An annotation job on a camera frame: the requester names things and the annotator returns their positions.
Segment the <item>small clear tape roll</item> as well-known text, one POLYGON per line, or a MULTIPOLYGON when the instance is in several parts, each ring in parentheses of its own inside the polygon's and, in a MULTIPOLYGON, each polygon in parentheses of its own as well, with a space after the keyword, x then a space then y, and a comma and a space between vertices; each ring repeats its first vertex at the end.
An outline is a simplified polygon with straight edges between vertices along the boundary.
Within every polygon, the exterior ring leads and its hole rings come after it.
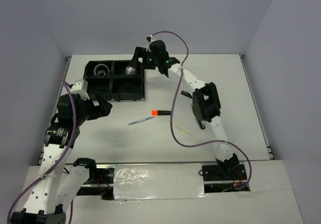
POLYGON ((97 70, 96 75, 97 76, 107 76, 109 74, 109 70, 97 70))

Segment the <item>large clear tape roll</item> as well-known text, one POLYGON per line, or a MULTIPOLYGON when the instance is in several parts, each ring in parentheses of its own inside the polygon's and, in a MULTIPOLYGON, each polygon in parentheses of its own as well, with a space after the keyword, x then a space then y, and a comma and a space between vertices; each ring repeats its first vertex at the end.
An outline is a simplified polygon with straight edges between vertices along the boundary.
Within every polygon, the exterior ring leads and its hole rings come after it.
POLYGON ((94 67, 94 70, 93 70, 93 72, 94 72, 94 75, 95 76, 97 76, 96 75, 96 72, 97 72, 97 70, 109 70, 109 74, 110 74, 110 69, 109 69, 109 67, 106 65, 106 64, 97 64, 95 67, 94 67))

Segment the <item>blue ballpoint pen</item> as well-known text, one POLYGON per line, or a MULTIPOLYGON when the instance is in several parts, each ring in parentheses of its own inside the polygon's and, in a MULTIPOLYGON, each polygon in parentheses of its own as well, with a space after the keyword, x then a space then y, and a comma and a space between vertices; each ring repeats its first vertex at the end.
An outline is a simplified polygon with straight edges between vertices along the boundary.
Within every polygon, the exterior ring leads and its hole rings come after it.
POLYGON ((128 125, 128 126, 132 126, 132 125, 135 125, 135 124, 139 124, 139 123, 142 123, 142 122, 145 122, 145 121, 152 120, 152 119, 154 119, 154 118, 155 118, 155 116, 150 116, 150 117, 147 117, 147 118, 144 118, 144 119, 140 119, 140 120, 137 120, 137 121, 128 123, 127 125, 128 125))

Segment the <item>yellow thin pen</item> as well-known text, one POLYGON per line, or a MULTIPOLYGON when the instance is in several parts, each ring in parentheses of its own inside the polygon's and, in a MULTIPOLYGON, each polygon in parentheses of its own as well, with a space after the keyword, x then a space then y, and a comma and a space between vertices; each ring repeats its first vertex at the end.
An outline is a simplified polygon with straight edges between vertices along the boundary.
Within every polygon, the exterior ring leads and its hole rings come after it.
POLYGON ((171 122, 169 120, 167 120, 167 122, 171 125, 170 130, 176 128, 177 130, 181 131, 182 133, 184 133, 184 134, 186 134, 188 136, 191 136, 191 133, 188 132, 187 130, 185 130, 184 128, 182 128, 181 126, 179 126, 179 125, 177 125, 174 122, 171 122))

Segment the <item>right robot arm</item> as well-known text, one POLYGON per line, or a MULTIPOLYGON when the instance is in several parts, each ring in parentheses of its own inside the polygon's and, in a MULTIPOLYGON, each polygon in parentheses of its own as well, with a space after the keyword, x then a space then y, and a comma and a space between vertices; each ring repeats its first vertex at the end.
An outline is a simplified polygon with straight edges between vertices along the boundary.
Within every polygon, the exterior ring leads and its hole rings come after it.
POLYGON ((214 83, 206 83, 186 70, 184 62, 180 62, 175 57, 170 57, 166 50, 165 43, 162 40, 148 38, 149 44, 146 48, 136 47, 133 57, 126 69, 155 70, 158 69, 160 74, 168 78, 177 77, 179 80, 178 87, 185 81, 192 90, 192 112, 195 119, 199 122, 207 122, 214 132, 218 145, 215 147, 215 160, 218 165, 218 174, 223 179, 230 179, 239 166, 239 160, 235 152, 227 143, 221 121, 221 103, 214 83))

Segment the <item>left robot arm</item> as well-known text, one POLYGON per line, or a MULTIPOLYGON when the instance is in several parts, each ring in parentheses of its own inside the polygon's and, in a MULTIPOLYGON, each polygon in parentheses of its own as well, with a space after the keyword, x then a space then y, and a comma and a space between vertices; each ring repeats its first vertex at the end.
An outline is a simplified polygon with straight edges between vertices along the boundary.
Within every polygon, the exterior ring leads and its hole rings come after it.
POLYGON ((80 126, 110 114, 112 104, 96 94, 89 98, 86 91, 60 96, 57 112, 45 133, 43 158, 38 177, 21 194, 30 195, 20 211, 9 210, 8 223, 65 223, 66 210, 72 205, 80 187, 98 178, 96 162, 78 158, 64 182, 61 181, 67 159, 72 153, 80 126))

